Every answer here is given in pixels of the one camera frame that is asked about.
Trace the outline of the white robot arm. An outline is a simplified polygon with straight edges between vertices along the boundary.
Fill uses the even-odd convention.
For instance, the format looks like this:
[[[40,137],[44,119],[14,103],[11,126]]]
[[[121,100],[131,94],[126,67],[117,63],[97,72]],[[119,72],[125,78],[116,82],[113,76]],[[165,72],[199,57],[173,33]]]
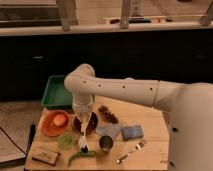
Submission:
[[[168,171],[213,171],[213,84],[97,78],[81,64],[64,79],[73,110],[91,111],[95,95],[169,114]]]

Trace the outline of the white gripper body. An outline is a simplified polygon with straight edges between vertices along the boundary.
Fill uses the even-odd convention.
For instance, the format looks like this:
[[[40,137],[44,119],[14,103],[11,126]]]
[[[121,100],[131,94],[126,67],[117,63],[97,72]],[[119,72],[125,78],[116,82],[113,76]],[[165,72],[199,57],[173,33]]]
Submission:
[[[82,121],[88,120],[89,114],[92,112],[94,98],[92,95],[74,94],[72,108],[73,111],[80,116]]]

